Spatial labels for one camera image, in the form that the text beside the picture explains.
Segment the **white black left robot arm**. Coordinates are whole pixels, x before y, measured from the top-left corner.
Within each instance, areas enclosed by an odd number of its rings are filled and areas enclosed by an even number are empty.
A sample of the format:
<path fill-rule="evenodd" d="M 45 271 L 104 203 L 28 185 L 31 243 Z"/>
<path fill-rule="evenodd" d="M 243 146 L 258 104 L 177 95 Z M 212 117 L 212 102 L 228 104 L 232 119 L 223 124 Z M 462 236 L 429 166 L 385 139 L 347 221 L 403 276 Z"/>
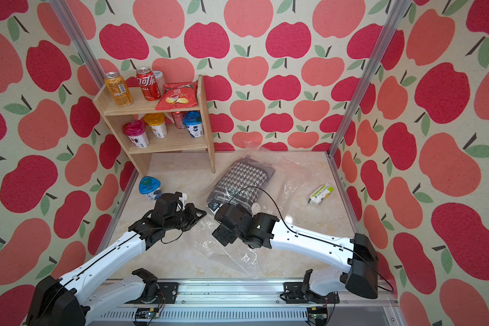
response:
<path fill-rule="evenodd" d="M 122 266 L 162 241 L 170 230 L 187 232 L 204 216 L 185 194 L 161 195 L 155 207 L 132 224 L 114 244 L 59 278 L 40 281 L 27 314 L 27 325 L 89 325 L 122 304 L 165 304 L 158 279 L 140 268 L 104 289 L 100 286 Z"/>

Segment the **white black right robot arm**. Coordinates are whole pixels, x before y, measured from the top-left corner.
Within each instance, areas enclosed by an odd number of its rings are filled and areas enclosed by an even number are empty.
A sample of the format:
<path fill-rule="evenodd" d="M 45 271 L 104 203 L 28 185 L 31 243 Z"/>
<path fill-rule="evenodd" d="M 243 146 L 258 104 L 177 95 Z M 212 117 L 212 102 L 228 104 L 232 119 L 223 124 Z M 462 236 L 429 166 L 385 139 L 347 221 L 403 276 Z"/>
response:
<path fill-rule="evenodd" d="M 365 299 L 378 298 L 378 282 L 383 276 L 378 271 L 378 255 L 366 235 L 356 233 L 347 238 L 312 232 L 288 224 L 280 214 L 253 214 L 240 197 L 237 192 L 208 200 L 219 224 L 213 237 L 223 246 L 239 239 L 250 249 L 292 251 L 325 262 L 327 268 L 307 270 L 301 286 L 304 295 L 314 302 L 343 290 Z"/>

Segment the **aluminium front rail frame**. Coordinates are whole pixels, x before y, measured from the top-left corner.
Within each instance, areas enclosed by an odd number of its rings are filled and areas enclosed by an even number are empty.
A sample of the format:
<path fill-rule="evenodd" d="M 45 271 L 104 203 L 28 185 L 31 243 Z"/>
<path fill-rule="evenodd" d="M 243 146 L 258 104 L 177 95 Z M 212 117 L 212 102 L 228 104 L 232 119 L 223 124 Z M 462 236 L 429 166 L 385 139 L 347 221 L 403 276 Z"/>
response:
<path fill-rule="evenodd" d="M 366 300 L 338 292 L 338 304 L 287 304 L 279 295 L 298 279 L 163 280 L 179 283 L 174 304 L 122 304 L 89 325 L 208 325 L 274 322 L 303 325 L 405 325 L 402 310 L 387 293 Z"/>

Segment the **clear plastic vacuum bag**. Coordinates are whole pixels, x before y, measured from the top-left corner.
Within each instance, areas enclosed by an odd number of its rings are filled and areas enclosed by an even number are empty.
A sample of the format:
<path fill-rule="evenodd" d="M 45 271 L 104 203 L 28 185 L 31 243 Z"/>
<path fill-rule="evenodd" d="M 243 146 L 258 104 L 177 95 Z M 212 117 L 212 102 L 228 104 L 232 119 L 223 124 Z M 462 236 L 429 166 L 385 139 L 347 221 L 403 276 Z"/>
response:
<path fill-rule="evenodd" d="M 325 152 L 273 152 L 247 149 L 225 153 L 223 167 L 194 202 L 208 215 L 187 239 L 200 254 L 194 272 L 200 278 L 293 278 L 309 268 L 326 268 L 317 258 L 285 249 L 251 249 L 236 239 L 223 246 L 212 235 L 217 209 L 231 202 L 252 215 L 277 216 L 287 238 L 296 228 L 343 240 L 353 236 L 349 217 Z"/>

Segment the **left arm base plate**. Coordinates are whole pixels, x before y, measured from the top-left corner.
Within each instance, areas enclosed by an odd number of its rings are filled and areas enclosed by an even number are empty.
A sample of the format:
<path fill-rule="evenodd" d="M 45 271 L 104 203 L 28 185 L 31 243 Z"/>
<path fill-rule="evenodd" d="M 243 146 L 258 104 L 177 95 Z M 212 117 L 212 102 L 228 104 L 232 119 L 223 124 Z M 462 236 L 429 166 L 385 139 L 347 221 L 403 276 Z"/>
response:
<path fill-rule="evenodd" d="M 179 283 L 154 282 L 146 285 L 143 294 L 127 304 L 174 304 L 178 294 Z"/>

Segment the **orange soda can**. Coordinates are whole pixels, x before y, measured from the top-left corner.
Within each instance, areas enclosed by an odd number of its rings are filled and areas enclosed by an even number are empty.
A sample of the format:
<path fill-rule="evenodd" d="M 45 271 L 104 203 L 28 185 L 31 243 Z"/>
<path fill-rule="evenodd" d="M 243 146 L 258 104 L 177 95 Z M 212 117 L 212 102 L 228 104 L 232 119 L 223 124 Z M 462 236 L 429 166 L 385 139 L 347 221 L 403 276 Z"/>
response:
<path fill-rule="evenodd" d="M 128 89 L 126 80 L 119 72 L 110 71 L 105 74 L 105 85 L 117 106 L 128 106 L 133 103 L 133 97 Z"/>

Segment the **houndstooth black white scarf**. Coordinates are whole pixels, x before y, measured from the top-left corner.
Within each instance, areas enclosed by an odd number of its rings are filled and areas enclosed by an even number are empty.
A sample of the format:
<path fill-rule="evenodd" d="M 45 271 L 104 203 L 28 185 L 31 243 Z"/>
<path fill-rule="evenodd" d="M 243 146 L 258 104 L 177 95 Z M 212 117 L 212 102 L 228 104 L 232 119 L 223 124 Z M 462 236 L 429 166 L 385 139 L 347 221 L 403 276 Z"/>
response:
<path fill-rule="evenodd" d="M 259 189 L 265 188 L 275 173 L 271 164 L 252 159 L 250 156 L 234 161 L 215 183 L 208 198 L 207 206 L 213 212 L 223 204 L 241 204 L 251 210 L 258 201 Z"/>

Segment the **blue lid cup on shelf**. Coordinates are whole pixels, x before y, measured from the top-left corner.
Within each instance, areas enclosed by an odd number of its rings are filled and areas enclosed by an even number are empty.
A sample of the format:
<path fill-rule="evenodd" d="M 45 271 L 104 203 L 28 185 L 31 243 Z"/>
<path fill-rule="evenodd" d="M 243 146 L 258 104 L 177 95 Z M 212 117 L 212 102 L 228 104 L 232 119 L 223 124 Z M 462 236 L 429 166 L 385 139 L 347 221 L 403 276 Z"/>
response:
<path fill-rule="evenodd" d="M 190 111 L 187 113 L 183 118 L 183 123 L 186 125 L 186 128 L 192 137 L 198 138 L 204 135 L 202 118 L 198 111 Z"/>

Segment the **red cola can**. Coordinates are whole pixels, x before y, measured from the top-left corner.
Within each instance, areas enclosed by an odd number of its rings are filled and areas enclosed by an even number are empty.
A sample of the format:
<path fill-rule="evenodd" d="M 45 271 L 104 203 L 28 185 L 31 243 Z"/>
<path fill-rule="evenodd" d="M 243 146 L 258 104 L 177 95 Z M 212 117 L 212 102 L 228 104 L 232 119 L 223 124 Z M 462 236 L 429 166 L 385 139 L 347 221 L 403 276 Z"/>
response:
<path fill-rule="evenodd" d="M 150 68 L 142 67 L 137 69 L 137 81 L 147 101 L 160 100 L 160 89 L 156 77 Z"/>

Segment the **red chips bag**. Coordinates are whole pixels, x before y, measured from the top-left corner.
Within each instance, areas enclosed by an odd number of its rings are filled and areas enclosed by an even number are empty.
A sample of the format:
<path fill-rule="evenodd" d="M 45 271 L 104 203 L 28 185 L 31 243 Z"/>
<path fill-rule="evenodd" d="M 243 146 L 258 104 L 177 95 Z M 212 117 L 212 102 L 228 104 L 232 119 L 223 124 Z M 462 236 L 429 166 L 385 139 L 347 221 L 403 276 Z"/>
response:
<path fill-rule="evenodd" d="M 156 111 L 186 109 L 195 107 L 198 82 L 181 82 L 164 84 L 164 93 L 156 106 Z"/>

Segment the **wooden two-tier shelf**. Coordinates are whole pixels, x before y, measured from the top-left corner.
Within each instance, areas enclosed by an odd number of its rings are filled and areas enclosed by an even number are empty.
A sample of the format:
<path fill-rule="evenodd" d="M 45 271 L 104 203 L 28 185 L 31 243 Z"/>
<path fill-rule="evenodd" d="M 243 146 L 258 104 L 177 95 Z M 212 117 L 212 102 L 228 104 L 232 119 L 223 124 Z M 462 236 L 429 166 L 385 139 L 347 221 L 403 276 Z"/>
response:
<path fill-rule="evenodd" d="M 207 151 L 211 170 L 215 168 L 215 146 L 213 142 L 209 109 L 206 100 L 205 83 L 202 76 L 198 77 L 197 106 L 157 111 L 157 102 L 145 100 L 142 92 L 132 91 L 133 103 L 128 106 L 115 104 L 110 91 L 103 86 L 93 100 L 95 107 L 110 128 L 121 148 L 128 156 L 134 167 L 141 175 L 148 173 L 152 156 L 155 153 L 177 151 Z M 179 112 L 197 111 L 200 113 L 203 135 L 193 137 L 190 131 L 179 125 L 165 125 L 167 117 L 174 120 Z M 148 145 L 143 148 L 139 140 L 140 136 L 129 137 L 124 134 L 123 127 L 141 118 L 146 123 Z"/>

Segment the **green white small box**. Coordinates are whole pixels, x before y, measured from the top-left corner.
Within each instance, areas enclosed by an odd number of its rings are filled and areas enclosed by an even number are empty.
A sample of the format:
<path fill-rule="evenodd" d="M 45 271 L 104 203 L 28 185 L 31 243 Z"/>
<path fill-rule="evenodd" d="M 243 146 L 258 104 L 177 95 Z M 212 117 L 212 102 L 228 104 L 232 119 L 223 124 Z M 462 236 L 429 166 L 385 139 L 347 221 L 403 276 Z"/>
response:
<path fill-rule="evenodd" d="M 308 204 L 313 207 L 319 206 L 333 191 L 334 188 L 326 183 L 310 195 Z"/>

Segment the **silver can behind cola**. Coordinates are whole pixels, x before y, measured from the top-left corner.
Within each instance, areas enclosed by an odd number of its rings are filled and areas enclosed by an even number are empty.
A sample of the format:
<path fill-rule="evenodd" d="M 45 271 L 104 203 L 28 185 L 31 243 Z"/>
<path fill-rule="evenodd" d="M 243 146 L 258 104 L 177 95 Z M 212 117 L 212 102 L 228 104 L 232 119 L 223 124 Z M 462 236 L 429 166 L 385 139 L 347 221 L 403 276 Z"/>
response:
<path fill-rule="evenodd" d="M 164 79 L 164 73 L 162 71 L 153 71 L 154 77 L 156 79 L 160 94 L 164 94 L 164 84 L 166 84 Z"/>

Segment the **small red can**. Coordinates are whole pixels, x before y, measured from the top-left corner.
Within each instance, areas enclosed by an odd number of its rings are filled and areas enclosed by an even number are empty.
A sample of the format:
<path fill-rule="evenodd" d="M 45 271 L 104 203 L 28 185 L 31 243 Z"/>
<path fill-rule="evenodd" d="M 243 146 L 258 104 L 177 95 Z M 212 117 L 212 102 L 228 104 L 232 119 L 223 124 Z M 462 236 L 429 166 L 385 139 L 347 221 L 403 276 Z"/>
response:
<path fill-rule="evenodd" d="M 178 129 L 185 129 L 186 125 L 184 123 L 186 113 L 184 111 L 172 112 L 172 117 L 175 123 L 175 126 Z"/>

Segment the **blue lid cup on table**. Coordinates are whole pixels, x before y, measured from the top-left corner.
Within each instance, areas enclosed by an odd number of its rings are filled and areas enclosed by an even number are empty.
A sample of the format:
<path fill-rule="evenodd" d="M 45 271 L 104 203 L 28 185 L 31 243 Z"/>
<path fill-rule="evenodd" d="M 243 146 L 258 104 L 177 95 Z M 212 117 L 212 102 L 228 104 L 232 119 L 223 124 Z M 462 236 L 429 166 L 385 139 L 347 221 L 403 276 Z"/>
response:
<path fill-rule="evenodd" d="M 162 195 L 161 182 L 154 177 L 143 177 L 139 183 L 139 193 L 150 200 L 157 200 Z"/>

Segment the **yellow lid cup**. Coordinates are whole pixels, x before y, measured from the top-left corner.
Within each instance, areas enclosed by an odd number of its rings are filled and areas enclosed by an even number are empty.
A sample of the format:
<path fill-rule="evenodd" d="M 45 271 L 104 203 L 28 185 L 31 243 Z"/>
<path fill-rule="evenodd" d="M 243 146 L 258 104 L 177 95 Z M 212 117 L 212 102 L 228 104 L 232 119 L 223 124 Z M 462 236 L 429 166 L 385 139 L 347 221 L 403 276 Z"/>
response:
<path fill-rule="evenodd" d="M 146 124 L 152 129 L 152 133 L 157 138 L 165 138 L 168 134 L 165 115 L 163 113 L 146 114 L 143 117 Z"/>

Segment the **pink lid cup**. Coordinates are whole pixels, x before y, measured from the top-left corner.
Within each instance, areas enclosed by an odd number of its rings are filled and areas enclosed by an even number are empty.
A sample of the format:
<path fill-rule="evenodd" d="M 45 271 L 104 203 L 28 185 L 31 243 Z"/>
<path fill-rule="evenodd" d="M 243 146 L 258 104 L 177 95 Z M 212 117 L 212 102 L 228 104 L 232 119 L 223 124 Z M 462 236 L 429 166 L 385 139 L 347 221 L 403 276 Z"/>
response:
<path fill-rule="evenodd" d="M 133 145 L 139 149 L 149 146 L 146 134 L 146 125 L 142 120 L 133 120 L 122 127 L 122 132 L 130 139 Z"/>

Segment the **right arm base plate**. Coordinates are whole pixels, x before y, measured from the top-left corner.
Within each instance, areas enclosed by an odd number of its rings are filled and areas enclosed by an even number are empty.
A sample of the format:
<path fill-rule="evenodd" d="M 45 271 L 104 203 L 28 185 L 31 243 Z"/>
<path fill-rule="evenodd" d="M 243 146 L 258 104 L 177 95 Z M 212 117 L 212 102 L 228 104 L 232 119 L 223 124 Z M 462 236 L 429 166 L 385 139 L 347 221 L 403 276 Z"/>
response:
<path fill-rule="evenodd" d="M 309 289 L 303 282 L 285 282 L 283 291 L 279 295 L 287 304 L 338 304 L 340 298 L 337 293 L 321 296 Z"/>

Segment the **white round bag valve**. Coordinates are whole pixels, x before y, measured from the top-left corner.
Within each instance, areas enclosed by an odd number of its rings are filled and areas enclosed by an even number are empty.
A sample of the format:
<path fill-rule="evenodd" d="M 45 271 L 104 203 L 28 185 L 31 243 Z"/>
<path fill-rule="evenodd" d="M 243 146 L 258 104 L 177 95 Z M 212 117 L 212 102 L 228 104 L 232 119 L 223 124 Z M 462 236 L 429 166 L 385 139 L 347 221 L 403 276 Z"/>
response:
<path fill-rule="evenodd" d="M 261 213 L 262 212 L 262 207 L 261 205 L 258 203 L 258 202 L 254 202 L 251 206 L 251 213 L 253 215 L 256 215 L 258 213 Z"/>

